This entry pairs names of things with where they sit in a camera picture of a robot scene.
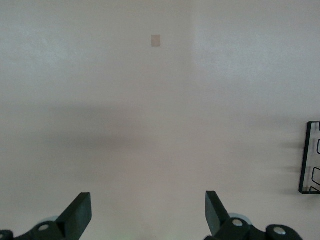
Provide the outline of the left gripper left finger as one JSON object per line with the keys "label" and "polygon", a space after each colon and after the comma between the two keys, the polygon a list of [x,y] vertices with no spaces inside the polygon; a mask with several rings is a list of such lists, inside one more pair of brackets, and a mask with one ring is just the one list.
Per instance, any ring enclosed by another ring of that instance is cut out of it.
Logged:
{"label": "left gripper left finger", "polygon": [[79,240],[92,220],[89,192],[80,193],[54,221],[37,224],[17,240]]}

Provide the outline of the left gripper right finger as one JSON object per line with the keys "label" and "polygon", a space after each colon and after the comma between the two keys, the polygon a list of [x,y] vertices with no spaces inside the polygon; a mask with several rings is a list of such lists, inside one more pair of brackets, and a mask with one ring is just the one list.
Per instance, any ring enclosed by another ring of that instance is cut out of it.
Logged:
{"label": "left gripper right finger", "polygon": [[241,218],[230,217],[215,191],[205,193],[205,218],[213,240],[247,240],[250,225]]}

